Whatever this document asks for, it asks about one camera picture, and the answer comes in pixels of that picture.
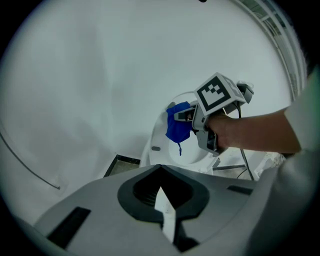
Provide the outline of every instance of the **toilet bowl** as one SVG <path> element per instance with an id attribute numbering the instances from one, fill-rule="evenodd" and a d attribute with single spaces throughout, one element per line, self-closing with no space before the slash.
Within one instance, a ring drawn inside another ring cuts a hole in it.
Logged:
<path id="1" fill-rule="evenodd" d="M 165 105 L 155 122 L 151 137 L 144 147 L 140 167 L 156 164 L 172 165 L 212 175 L 212 167 L 217 157 L 199 148 L 197 136 L 192 131 L 190 132 L 190 137 L 180 143 L 182 149 L 181 155 L 178 144 L 166 136 L 168 128 L 167 107 L 172 102 L 179 104 L 186 101 L 191 103 L 196 100 L 193 92 L 185 92 L 176 96 Z"/>

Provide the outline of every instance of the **black slot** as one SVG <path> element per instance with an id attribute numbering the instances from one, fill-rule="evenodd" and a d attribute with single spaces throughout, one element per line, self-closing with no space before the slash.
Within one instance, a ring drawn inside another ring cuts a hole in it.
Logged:
<path id="1" fill-rule="evenodd" d="M 227 189 L 234 191 L 234 192 L 237 192 L 237 193 L 245 194 L 248 196 L 250 196 L 253 191 L 253 189 L 251 189 L 251 188 L 247 188 L 247 187 L 243 187 L 243 186 L 236 186 L 236 185 L 228 186 Z"/>
<path id="2" fill-rule="evenodd" d="M 78 229 L 84 223 L 91 210 L 76 207 L 54 230 L 48 239 L 65 249 Z"/>

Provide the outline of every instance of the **white wall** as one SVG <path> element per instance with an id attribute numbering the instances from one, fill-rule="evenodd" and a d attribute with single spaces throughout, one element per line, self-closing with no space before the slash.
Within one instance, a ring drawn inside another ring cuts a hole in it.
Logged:
<path id="1" fill-rule="evenodd" d="M 135 2 L 130 15 L 121 15 L 127 25 L 122 26 L 121 51 L 113 63 L 113 137 L 118 154 L 140 158 L 165 104 L 215 72 L 254 84 L 252 102 L 242 108 L 244 116 L 290 104 L 289 83 L 276 51 L 252 18 L 232 2 Z"/>
<path id="2" fill-rule="evenodd" d="M 2 129 L 31 169 L 61 186 L 37 180 L 1 145 L 2 192 L 31 224 L 102 177 L 116 153 L 140 158 L 164 105 L 215 72 L 255 85 L 244 116 L 290 104 L 276 51 L 227 0 L 45 2 L 7 57 Z"/>
<path id="3" fill-rule="evenodd" d="M 1 142 L 1 188 L 13 213 L 33 224 L 50 206 L 103 177 L 115 157 L 110 84 L 99 8 L 45 3 L 19 30 L 0 80 L 1 130 L 34 172 Z"/>

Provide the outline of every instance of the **forearm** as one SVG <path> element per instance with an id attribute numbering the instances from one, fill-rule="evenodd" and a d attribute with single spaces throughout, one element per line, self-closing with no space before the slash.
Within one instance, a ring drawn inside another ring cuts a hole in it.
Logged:
<path id="1" fill-rule="evenodd" d="M 208 126 L 217 134 L 218 145 L 223 148 L 296 153 L 301 148 L 284 112 L 282 109 L 271 114 L 240 119 L 213 116 Z"/>

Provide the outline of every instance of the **black opening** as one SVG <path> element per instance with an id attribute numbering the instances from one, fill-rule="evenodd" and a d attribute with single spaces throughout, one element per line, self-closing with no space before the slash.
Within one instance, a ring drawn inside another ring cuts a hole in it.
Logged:
<path id="1" fill-rule="evenodd" d="M 76 207 L 54 230 L 48 235 L 48 240 L 65 249 L 78 229 L 84 223 L 91 210 Z"/>
<path id="2" fill-rule="evenodd" d="M 177 209 L 193 196 L 193 188 L 162 167 L 152 172 L 133 186 L 133 194 L 142 203 L 155 206 L 157 193 L 162 187 L 174 209 Z"/>
<path id="3" fill-rule="evenodd" d="M 241 193 L 241 194 L 245 194 L 248 196 L 250 196 L 253 191 L 253 189 L 251 189 L 251 188 L 247 188 L 247 187 L 243 187 L 243 186 L 236 186 L 236 185 L 228 186 L 227 189 L 234 191 L 234 192 Z"/>

